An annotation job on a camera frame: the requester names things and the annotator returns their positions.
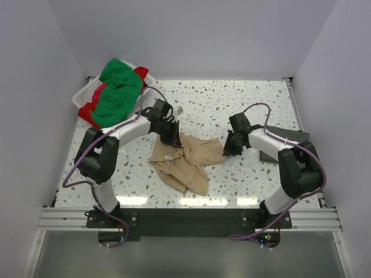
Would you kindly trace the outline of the beige t shirt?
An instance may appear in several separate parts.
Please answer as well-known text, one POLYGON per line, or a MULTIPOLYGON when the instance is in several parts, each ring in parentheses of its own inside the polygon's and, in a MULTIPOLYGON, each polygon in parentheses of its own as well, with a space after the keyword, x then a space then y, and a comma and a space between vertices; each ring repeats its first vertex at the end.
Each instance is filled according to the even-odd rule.
POLYGON ((181 147, 176 148, 157 139, 148 161, 167 186, 205 196, 209 189, 205 167, 225 161, 223 146, 217 138, 202 140, 183 133, 180 142, 181 147))

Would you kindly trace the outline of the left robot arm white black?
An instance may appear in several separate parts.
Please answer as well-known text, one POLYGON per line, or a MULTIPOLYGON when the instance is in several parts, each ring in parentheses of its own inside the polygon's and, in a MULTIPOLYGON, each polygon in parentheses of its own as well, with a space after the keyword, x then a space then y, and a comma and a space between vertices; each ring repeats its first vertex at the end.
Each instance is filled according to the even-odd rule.
POLYGON ((116 226, 121 217, 111 181, 117 167, 118 152, 131 141, 150 133, 159 135, 165 145, 181 147, 179 121, 168 102, 156 100, 153 106, 120 124, 104 129, 92 127, 85 133, 74 166, 86 178, 96 207, 101 211, 99 219, 107 227, 116 226))

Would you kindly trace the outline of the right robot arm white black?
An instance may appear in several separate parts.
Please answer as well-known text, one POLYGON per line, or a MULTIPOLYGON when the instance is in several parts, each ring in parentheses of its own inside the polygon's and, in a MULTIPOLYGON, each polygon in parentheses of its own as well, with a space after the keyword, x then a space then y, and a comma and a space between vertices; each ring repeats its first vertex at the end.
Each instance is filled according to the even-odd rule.
POLYGON ((229 118, 231 130, 224 145, 224 156, 241 155, 244 148, 254 148, 278 162, 280 187, 259 204, 253 218, 255 226, 272 227, 299 199, 320 189, 325 173, 314 145, 298 143, 270 133, 261 125, 251 125, 243 113, 229 118))

